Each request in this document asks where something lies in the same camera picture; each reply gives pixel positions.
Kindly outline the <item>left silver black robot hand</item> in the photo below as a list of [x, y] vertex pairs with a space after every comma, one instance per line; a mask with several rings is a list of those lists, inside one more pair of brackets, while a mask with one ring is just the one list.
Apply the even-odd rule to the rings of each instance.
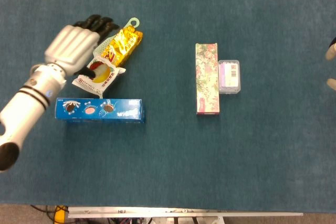
[[94, 49], [120, 26], [110, 17], [98, 14], [89, 16], [84, 21], [65, 26], [45, 51], [45, 63], [59, 66], [65, 75], [84, 75], [96, 77], [87, 67], [87, 62]]

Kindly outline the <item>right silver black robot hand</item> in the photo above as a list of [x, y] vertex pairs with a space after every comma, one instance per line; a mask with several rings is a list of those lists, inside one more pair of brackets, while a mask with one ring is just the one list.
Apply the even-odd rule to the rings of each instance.
[[[329, 44], [329, 48], [327, 52], [325, 53], [325, 58], [326, 60], [333, 60], [336, 56], [336, 51], [335, 51], [335, 43], [336, 43], [336, 37], [333, 38], [333, 40]], [[336, 90], [336, 79], [329, 78], [327, 80], [327, 85], [333, 89]]]

